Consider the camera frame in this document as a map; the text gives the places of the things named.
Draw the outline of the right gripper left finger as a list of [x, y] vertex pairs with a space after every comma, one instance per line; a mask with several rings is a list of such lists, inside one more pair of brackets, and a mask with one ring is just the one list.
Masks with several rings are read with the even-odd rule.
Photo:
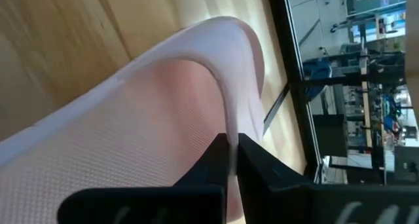
[[170, 187], [91, 188], [68, 196], [58, 224], [225, 224], [230, 145], [218, 134]]

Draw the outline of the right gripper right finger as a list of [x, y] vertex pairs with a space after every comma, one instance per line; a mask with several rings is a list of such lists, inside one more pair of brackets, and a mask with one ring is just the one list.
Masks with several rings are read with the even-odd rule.
[[418, 186], [320, 185], [239, 134], [247, 224], [419, 224]]

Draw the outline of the pink slide sandal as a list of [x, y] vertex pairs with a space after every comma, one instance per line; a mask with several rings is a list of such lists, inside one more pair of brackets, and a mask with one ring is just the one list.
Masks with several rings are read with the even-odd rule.
[[177, 32], [86, 94], [0, 142], [0, 224], [56, 224], [87, 188], [174, 184], [218, 134], [261, 141], [264, 58], [220, 16]]

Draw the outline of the blue office chair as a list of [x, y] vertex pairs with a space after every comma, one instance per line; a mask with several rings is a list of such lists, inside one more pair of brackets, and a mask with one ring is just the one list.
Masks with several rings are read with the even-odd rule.
[[[307, 61], [303, 63], [304, 79], [305, 80], [318, 80], [327, 79], [332, 76], [332, 68], [328, 61], [316, 60]], [[316, 98], [325, 90], [323, 86], [310, 86], [306, 88], [306, 97], [309, 102]]]

